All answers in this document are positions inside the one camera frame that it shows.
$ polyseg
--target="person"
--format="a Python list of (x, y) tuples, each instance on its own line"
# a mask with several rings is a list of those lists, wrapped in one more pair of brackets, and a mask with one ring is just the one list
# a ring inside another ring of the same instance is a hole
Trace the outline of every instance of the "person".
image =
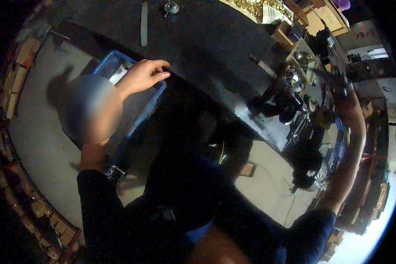
[[(117, 84), (121, 98), (170, 76), (161, 60), (136, 63)], [(83, 145), (78, 188), (87, 258), (91, 263), (316, 263), (354, 183), (365, 144), (353, 91), (337, 111), (350, 144), (316, 208), (287, 229), (248, 201), (217, 162), (164, 143), (144, 194), (126, 207), (103, 172), (108, 140)], [(170, 131), (176, 140), (179, 130)]]

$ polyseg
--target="blue plastic tray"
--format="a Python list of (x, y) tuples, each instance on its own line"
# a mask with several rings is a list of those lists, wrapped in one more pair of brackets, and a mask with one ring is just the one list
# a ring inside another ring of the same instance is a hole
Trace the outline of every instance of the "blue plastic tray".
[[(117, 50), (113, 50), (100, 62), (100, 64), (95, 68), (95, 70), (92, 72), (92, 74), (98, 74), (100, 76), (105, 77), (106, 79), (110, 79), (111, 76), (114, 74), (114, 72), (116, 72), (116, 70), (119, 68), (119, 66), (124, 61), (136, 63), (136, 61), (134, 61), (132, 58), (122, 54), (121, 52), (119, 52)], [(146, 122), (149, 119), (149, 117), (153, 114), (154, 110), (158, 106), (159, 98), (161, 97), (161, 95), (166, 87), (167, 87), (167, 84), (165, 81), (158, 82), (156, 85), (154, 85), (154, 89), (156, 91), (155, 94), (151, 97), (149, 102), (146, 104), (146, 106), (143, 108), (143, 110), (140, 112), (140, 114), (136, 117), (135, 121), (130, 126), (130, 128), (127, 130), (127, 132), (124, 134), (123, 139), (120, 141), (120, 143), (118, 145), (111, 146), (112, 138), (110, 138), (109, 150), (108, 150), (107, 154), (111, 158), (112, 165), (117, 166), (118, 162), (123, 160), (122, 157), (125, 155), (125, 150), (126, 150), (128, 143), (135, 137), (135, 134), (136, 134), (136, 131), (138, 130), (138, 128), (141, 127), (141, 125), (144, 122)]]

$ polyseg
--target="fabric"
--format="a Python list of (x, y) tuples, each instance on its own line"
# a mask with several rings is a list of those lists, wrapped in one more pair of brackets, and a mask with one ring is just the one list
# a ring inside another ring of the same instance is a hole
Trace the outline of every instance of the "fabric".
[(143, 196), (125, 208), (102, 173), (79, 173), (90, 263), (182, 263), (213, 224), (233, 237), (251, 263), (318, 261), (333, 229), (333, 212), (308, 212), (286, 229), (226, 182), (215, 162), (166, 154), (156, 157)]

